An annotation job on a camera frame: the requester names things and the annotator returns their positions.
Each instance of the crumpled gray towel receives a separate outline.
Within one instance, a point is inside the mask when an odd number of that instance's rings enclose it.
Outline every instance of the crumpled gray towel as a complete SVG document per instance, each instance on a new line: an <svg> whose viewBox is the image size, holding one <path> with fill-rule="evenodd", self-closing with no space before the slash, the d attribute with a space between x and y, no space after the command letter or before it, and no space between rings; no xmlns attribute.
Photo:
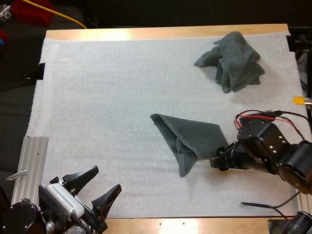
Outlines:
<svg viewBox="0 0 312 234"><path fill-rule="evenodd" d="M217 67L215 81L221 84L224 93L236 92L248 84L260 84L259 77L265 73L256 63L260 55L240 32L231 32L215 44L219 46L204 53L194 65Z"/></svg>
<svg viewBox="0 0 312 234"><path fill-rule="evenodd" d="M184 177L197 160L216 157L217 149L228 143L220 126L160 114L151 115L179 164Z"/></svg>

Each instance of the red wire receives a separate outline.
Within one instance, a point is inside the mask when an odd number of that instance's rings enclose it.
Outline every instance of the red wire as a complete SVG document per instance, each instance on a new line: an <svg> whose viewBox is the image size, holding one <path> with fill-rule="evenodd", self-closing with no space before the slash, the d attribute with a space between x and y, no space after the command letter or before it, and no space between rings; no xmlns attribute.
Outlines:
<svg viewBox="0 0 312 234"><path fill-rule="evenodd" d="M239 115L240 117L250 117L250 118L262 118L262 119L271 119L271 120L279 120L285 123L290 124L292 127L295 127L292 123L284 120L284 119L279 119L279 118L273 118L273 117L265 117L265 116L243 116L243 115Z"/></svg>

